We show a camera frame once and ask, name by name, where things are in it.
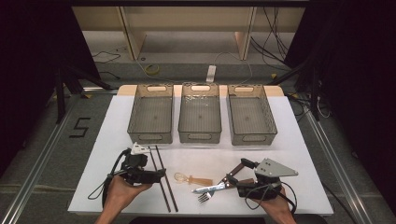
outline gray floor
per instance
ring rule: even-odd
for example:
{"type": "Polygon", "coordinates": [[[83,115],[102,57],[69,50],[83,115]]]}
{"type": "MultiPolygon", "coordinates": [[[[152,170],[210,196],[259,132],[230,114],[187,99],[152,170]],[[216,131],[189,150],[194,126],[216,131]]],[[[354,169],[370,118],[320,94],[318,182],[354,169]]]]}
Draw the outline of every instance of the gray floor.
{"type": "MultiPolygon", "coordinates": [[[[96,37],[93,33],[86,34],[86,36],[87,39],[91,40],[89,44],[92,53],[100,50],[115,49],[115,52],[121,54],[121,57],[112,63],[97,64],[100,72],[111,72],[120,77],[120,79],[115,79],[108,73],[102,73],[103,81],[116,87],[124,84],[163,82],[162,79],[146,77],[140,66],[128,59],[128,53],[122,46],[122,41],[118,39],[121,38],[119,34],[107,34],[109,39],[103,43],[95,42],[98,40],[104,41],[104,39],[97,38],[95,40],[95,38],[92,38],[96,37]]],[[[263,43],[263,34],[257,34],[257,38],[262,40],[263,43]]],[[[292,39],[292,35],[285,35],[285,38],[292,39]]],[[[274,42],[268,47],[272,48],[273,52],[276,52],[274,42]]],[[[281,75],[285,72],[265,65],[262,56],[255,52],[254,49],[250,49],[246,62],[236,60],[229,53],[221,54],[215,61],[221,52],[231,52],[233,55],[237,55],[237,47],[232,34],[153,33],[147,37],[139,62],[143,65],[148,63],[158,64],[161,70],[160,74],[156,75],[156,78],[177,80],[177,82],[180,82],[180,80],[204,81],[207,67],[213,63],[218,66],[215,81],[222,84],[239,83],[246,80],[247,77],[250,77],[249,67],[252,75],[247,83],[268,83],[271,80],[271,74],[281,75]]],[[[110,56],[100,59],[95,57],[95,60],[99,62],[101,60],[105,62],[110,59],[110,56]]],[[[276,64],[276,62],[270,60],[267,62],[276,64]]],[[[282,83],[281,87],[285,93],[294,92],[294,81],[295,77],[282,83]]],[[[82,81],[82,84],[85,87],[93,87],[89,82],[82,81]]],[[[38,179],[33,194],[21,213],[18,223],[94,222],[95,216],[77,216],[67,212],[67,207],[90,156],[112,94],[92,91],[87,96],[72,96],[73,99],[78,98],[77,103],[70,114],[68,122],[65,124],[60,139],[50,155],[43,173],[38,179]],[[70,135],[81,133],[81,131],[73,129],[78,118],[91,118],[80,123],[80,125],[89,127],[89,130],[84,138],[70,138],[70,135]]],[[[294,102],[290,102],[290,104],[296,114],[301,112],[299,105],[294,102]]],[[[26,147],[19,152],[0,179],[0,217],[6,213],[21,184],[24,183],[32,167],[35,166],[35,161],[46,146],[51,132],[55,128],[56,119],[56,98],[51,98],[34,131],[26,139],[26,147]]],[[[296,119],[299,120],[300,129],[320,179],[343,204],[349,207],[345,193],[337,182],[332,167],[329,165],[322,146],[308,121],[308,116],[297,116],[296,119]]],[[[362,198],[373,223],[396,223],[395,216],[389,210],[370,176],[364,171],[359,159],[352,156],[350,145],[343,135],[337,118],[335,116],[327,119],[321,118],[320,124],[323,126],[337,156],[345,167],[354,188],[362,198]]],[[[328,222],[330,224],[353,223],[346,211],[329,192],[328,196],[334,209],[334,214],[326,217],[328,222]]],[[[130,217],[121,216],[115,223],[128,223],[130,219],[130,217]]]]}

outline black cable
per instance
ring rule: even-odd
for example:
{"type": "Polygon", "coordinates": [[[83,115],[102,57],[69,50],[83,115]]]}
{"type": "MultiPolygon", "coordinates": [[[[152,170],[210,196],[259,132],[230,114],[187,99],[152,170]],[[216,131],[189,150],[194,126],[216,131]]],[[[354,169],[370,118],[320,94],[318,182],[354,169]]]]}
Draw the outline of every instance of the black cable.
{"type": "Polygon", "coordinates": [[[109,63],[109,62],[114,61],[114,60],[118,59],[119,57],[121,57],[120,54],[110,53],[110,52],[107,52],[107,51],[100,51],[99,53],[92,55],[92,57],[94,58],[94,57],[98,56],[98,55],[101,54],[101,53],[106,53],[106,54],[114,55],[114,56],[116,56],[116,57],[113,58],[113,59],[110,59],[110,60],[108,60],[108,61],[105,61],[105,62],[96,62],[96,63],[109,63]]]}
{"type": "Polygon", "coordinates": [[[307,109],[305,113],[297,120],[297,123],[300,122],[301,119],[305,117],[305,115],[310,111],[310,109],[307,109]]]}
{"type": "Polygon", "coordinates": [[[320,181],[320,183],[322,184],[322,186],[330,192],[330,194],[334,197],[335,200],[337,200],[338,203],[340,203],[340,205],[344,208],[344,210],[346,211],[346,213],[348,214],[348,216],[350,217],[350,219],[352,219],[352,222],[355,224],[358,224],[358,222],[355,220],[355,218],[352,216],[352,214],[350,214],[350,212],[347,210],[347,207],[343,204],[343,202],[341,202],[341,200],[335,196],[335,194],[330,190],[329,187],[327,187],[327,185],[325,185],[322,181],[320,181]]]}
{"type": "Polygon", "coordinates": [[[298,114],[294,114],[294,116],[296,117],[301,116],[304,113],[304,107],[305,107],[304,102],[299,101],[299,99],[296,99],[294,96],[292,96],[292,94],[286,94],[286,97],[288,97],[289,101],[296,102],[301,107],[302,111],[298,114]]]}
{"type": "Polygon", "coordinates": [[[119,175],[119,174],[121,174],[121,173],[125,173],[124,171],[120,171],[120,172],[117,172],[117,173],[116,173],[115,170],[116,170],[116,168],[117,168],[117,165],[118,165],[119,162],[120,162],[121,157],[124,156],[124,155],[126,155],[126,154],[128,154],[128,153],[131,153],[131,149],[130,149],[130,148],[127,148],[127,149],[125,149],[125,150],[123,150],[123,151],[121,152],[121,154],[120,154],[119,157],[117,158],[116,162],[114,163],[114,166],[113,166],[113,168],[111,169],[110,174],[107,175],[107,179],[106,179],[101,185],[99,185],[99,187],[97,187],[97,188],[88,196],[88,199],[89,199],[89,200],[95,200],[95,199],[97,199],[97,198],[100,196],[100,194],[103,192],[103,189],[104,189],[104,188],[101,188],[101,187],[106,183],[106,181],[107,181],[109,178],[112,178],[114,175],[119,175]],[[98,194],[96,197],[92,198],[91,196],[92,196],[97,190],[99,190],[99,188],[101,188],[99,194],[98,194]]]}
{"type": "Polygon", "coordinates": [[[111,73],[111,72],[99,72],[99,74],[101,74],[101,73],[110,74],[111,76],[115,77],[117,80],[120,80],[120,79],[121,79],[121,77],[118,77],[118,76],[114,75],[114,74],[111,73]]]}
{"type": "Polygon", "coordinates": [[[247,196],[245,196],[245,203],[247,204],[247,207],[250,208],[251,210],[256,210],[258,207],[260,207],[260,204],[262,203],[262,201],[263,201],[263,199],[264,199],[264,197],[265,197],[265,194],[267,193],[268,189],[271,188],[271,187],[272,187],[271,185],[264,185],[264,186],[257,187],[257,188],[255,188],[255,189],[251,189],[251,190],[247,193],[247,196]],[[250,204],[248,204],[248,196],[249,196],[250,193],[253,192],[254,190],[263,189],[263,188],[266,188],[266,189],[265,189],[264,193],[262,194],[262,197],[261,197],[260,201],[258,202],[257,206],[256,206],[256,207],[251,207],[250,204]]]}
{"type": "Polygon", "coordinates": [[[117,165],[119,164],[119,161],[120,161],[121,157],[124,156],[124,155],[126,155],[126,154],[128,154],[128,153],[131,153],[131,151],[132,151],[132,150],[128,147],[127,149],[125,149],[125,150],[123,150],[123,151],[121,152],[121,154],[120,154],[119,157],[117,158],[116,162],[114,163],[113,169],[111,169],[111,172],[110,172],[111,175],[114,175],[114,172],[115,172],[115,170],[116,170],[116,168],[117,168],[117,165]]]}
{"type": "Polygon", "coordinates": [[[285,183],[285,182],[281,182],[281,183],[284,184],[284,185],[286,185],[286,186],[288,186],[289,189],[291,190],[291,192],[293,193],[293,196],[294,196],[294,203],[293,203],[288,197],[286,197],[286,195],[283,195],[281,192],[278,192],[278,191],[277,191],[277,194],[280,195],[280,197],[282,197],[283,199],[285,199],[286,201],[288,201],[288,203],[291,204],[291,206],[292,206],[292,208],[291,208],[291,213],[294,215],[294,213],[295,213],[296,210],[297,210],[297,196],[296,196],[296,193],[294,192],[293,188],[292,188],[289,184],[287,184],[287,183],[285,183]]]}
{"type": "Polygon", "coordinates": [[[278,7],[274,8],[274,22],[273,22],[272,25],[271,25],[270,19],[268,18],[268,14],[267,14],[267,12],[265,10],[265,7],[263,7],[262,9],[263,9],[265,17],[266,17],[266,19],[268,21],[268,24],[270,25],[270,28],[271,28],[270,35],[271,35],[271,33],[274,34],[274,37],[276,38],[276,44],[277,44],[277,48],[279,50],[279,54],[281,55],[281,57],[283,59],[285,59],[283,54],[285,54],[285,55],[287,54],[285,52],[285,49],[288,49],[288,48],[284,45],[282,39],[280,38],[280,36],[279,36],[279,34],[277,32],[277,14],[279,12],[279,8],[278,7]]]}
{"type": "Polygon", "coordinates": [[[104,184],[105,184],[105,182],[106,181],[103,181],[102,182],[102,184],[101,185],[99,185],[99,187],[97,187],[90,195],[88,195],[88,199],[89,200],[95,200],[95,199],[97,199],[97,198],[99,198],[99,196],[101,195],[101,193],[103,192],[103,189],[104,188],[101,188],[104,184]],[[99,188],[101,188],[101,190],[100,190],[100,192],[98,193],[98,195],[96,195],[96,197],[91,197],[97,190],[99,190],[99,188]]]}
{"type": "Polygon", "coordinates": [[[252,46],[255,50],[257,50],[257,51],[262,55],[262,61],[263,61],[266,65],[268,65],[269,67],[278,69],[278,70],[282,70],[282,71],[287,71],[287,72],[289,72],[289,69],[283,69],[283,68],[280,68],[280,67],[275,67],[275,66],[269,64],[267,61],[265,61],[264,56],[267,57],[267,58],[270,58],[270,59],[277,60],[277,61],[279,61],[279,62],[285,64],[282,60],[280,60],[279,58],[277,58],[273,53],[271,53],[270,51],[268,51],[268,50],[265,49],[264,47],[260,46],[260,44],[257,43],[257,41],[256,41],[253,37],[251,37],[250,39],[253,40],[253,42],[250,42],[251,46],[252,46]]]}

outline hand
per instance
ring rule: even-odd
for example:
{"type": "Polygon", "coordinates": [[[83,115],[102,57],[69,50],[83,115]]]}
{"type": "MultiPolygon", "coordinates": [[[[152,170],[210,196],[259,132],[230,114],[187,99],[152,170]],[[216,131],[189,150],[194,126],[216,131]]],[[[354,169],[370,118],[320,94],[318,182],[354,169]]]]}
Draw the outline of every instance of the hand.
{"type": "MultiPolygon", "coordinates": [[[[282,187],[280,191],[286,195],[285,189],[282,187]]],[[[280,196],[268,201],[260,201],[252,199],[254,202],[259,203],[265,212],[278,224],[295,224],[295,220],[289,209],[288,202],[280,196]]]]}
{"type": "Polygon", "coordinates": [[[107,198],[102,214],[95,223],[111,223],[122,209],[128,206],[139,193],[151,188],[151,186],[151,184],[132,186],[121,176],[115,175],[108,188],[107,198]]]}

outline metal rail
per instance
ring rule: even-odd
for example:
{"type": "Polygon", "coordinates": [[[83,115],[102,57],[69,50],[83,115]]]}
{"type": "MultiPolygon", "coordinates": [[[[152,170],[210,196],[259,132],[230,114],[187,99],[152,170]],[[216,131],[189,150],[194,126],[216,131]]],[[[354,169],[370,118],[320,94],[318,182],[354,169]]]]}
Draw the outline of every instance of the metal rail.
{"type": "Polygon", "coordinates": [[[42,152],[40,153],[35,165],[32,168],[32,171],[27,176],[26,180],[22,184],[20,191],[17,196],[14,198],[13,202],[9,206],[6,215],[2,220],[2,224],[11,224],[16,223],[18,218],[20,217],[24,206],[27,204],[27,201],[30,198],[30,195],[35,188],[35,184],[43,173],[44,168],[52,154],[52,151],[55,149],[58,140],[64,130],[64,126],[67,123],[69,116],[71,114],[72,109],[76,105],[79,96],[72,96],[70,98],[70,103],[68,104],[68,108],[66,108],[66,114],[62,121],[59,124],[55,125],[54,130],[52,131],[49,140],[44,146],[42,152]]]}
{"type": "Polygon", "coordinates": [[[309,123],[311,124],[312,129],[314,130],[315,135],[317,136],[320,145],[326,155],[326,158],[332,168],[332,171],[335,174],[335,177],[340,184],[342,191],[344,192],[346,199],[350,205],[350,208],[356,218],[356,221],[360,224],[369,224],[373,223],[370,219],[369,214],[367,213],[367,209],[359,193],[355,190],[349,176],[347,175],[346,170],[344,169],[342,163],[338,159],[332,144],[330,143],[326,133],[324,132],[320,121],[316,121],[311,112],[307,113],[307,117],[309,123]]]}

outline floor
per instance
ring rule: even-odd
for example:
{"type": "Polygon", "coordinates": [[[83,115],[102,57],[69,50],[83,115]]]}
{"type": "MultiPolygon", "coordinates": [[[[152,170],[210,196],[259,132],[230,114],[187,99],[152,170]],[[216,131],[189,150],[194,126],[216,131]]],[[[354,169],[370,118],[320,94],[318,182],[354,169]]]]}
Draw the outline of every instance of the floor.
{"type": "MultiPolygon", "coordinates": [[[[101,51],[112,53],[100,53],[93,58],[97,62],[102,80],[114,87],[163,82],[164,79],[175,82],[205,81],[210,64],[217,66],[215,81],[218,83],[268,83],[273,76],[281,76],[286,72],[275,67],[288,69],[275,60],[264,61],[262,55],[253,48],[249,49],[246,61],[239,61],[237,46],[231,33],[151,33],[146,38],[137,62],[129,59],[122,33],[87,32],[84,35],[92,55],[101,51]],[[147,77],[140,63],[143,66],[158,64],[160,74],[155,78],[147,77]]],[[[254,34],[254,38],[260,43],[265,41],[266,36],[267,34],[254,34]]],[[[292,34],[282,34],[282,40],[288,46],[292,34]]],[[[281,57],[277,53],[274,39],[271,39],[266,47],[281,57]]],[[[294,93],[295,78],[280,85],[285,93],[294,93]]],[[[1,177],[0,218],[3,219],[8,208],[15,203],[16,196],[21,193],[21,187],[26,187],[25,182],[34,170],[37,179],[33,184],[32,193],[21,203],[21,212],[17,214],[18,223],[95,221],[96,216],[70,214],[67,207],[90,156],[111,97],[116,92],[99,91],[89,82],[81,83],[87,90],[83,97],[66,94],[66,109],[69,112],[63,126],[55,124],[56,96],[51,97],[34,131],[26,139],[25,148],[19,152],[1,177]],[[89,129],[83,138],[71,138],[71,135],[81,134],[81,131],[74,129],[78,118],[89,118],[81,120],[79,124],[89,129]]],[[[323,116],[319,122],[315,122],[299,103],[290,101],[290,104],[297,115],[296,120],[318,175],[331,190],[326,192],[334,214],[325,217],[328,223],[354,223],[347,211],[359,221],[358,223],[396,223],[396,217],[389,210],[370,176],[364,171],[359,158],[354,157],[336,115],[330,114],[325,118],[329,111],[322,108],[323,116]],[[319,140],[319,136],[325,136],[328,141],[319,140]],[[363,207],[356,208],[356,203],[361,203],[363,207]]],[[[131,217],[120,216],[115,223],[129,223],[130,220],[131,217]]]]}

